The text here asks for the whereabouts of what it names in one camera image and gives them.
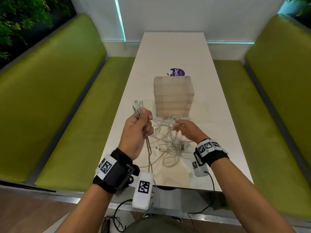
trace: right hand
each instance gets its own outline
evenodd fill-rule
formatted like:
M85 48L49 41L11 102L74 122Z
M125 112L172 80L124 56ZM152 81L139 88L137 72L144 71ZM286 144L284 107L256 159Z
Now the right hand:
M181 131L181 134L189 140L199 144L204 139L210 139L194 122L183 119L176 122L179 124L174 124L173 130L176 132Z

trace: green bench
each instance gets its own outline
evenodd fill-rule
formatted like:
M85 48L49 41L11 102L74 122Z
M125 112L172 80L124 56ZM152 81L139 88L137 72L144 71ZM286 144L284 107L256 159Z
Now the green bench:
M38 187L88 189L134 63L110 57L100 68L105 55L92 20L79 15L2 70L0 180L27 183L48 155Z
M276 15L245 58L311 165L311 32ZM240 61L214 61L255 186L283 214L311 219L311 189Z

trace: table top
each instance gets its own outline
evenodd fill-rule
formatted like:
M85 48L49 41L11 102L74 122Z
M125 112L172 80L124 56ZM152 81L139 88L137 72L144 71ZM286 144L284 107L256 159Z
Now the table top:
M230 160L253 182L203 33L144 33L101 160L118 146L124 122L133 114L134 100L143 101L155 117L154 78L168 76L173 68L181 69L191 77L195 95L189 120L218 141L229 153ZM187 150L193 152L196 144L189 144ZM161 152L156 149L156 143L152 143L151 148L150 160L155 161ZM148 165L146 144L134 164ZM221 191L212 170L208 169L215 190ZM141 168L141 172L147 171L147 168ZM157 185L213 190L209 176L194 175L190 159L181 158L175 166L166 168L160 158L153 165L153 173Z

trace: clear container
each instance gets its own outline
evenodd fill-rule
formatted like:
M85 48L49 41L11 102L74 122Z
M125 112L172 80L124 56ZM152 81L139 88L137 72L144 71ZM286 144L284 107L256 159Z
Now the clear container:
M172 113L189 116L194 97L190 76L155 77L153 91L157 117L165 118Z

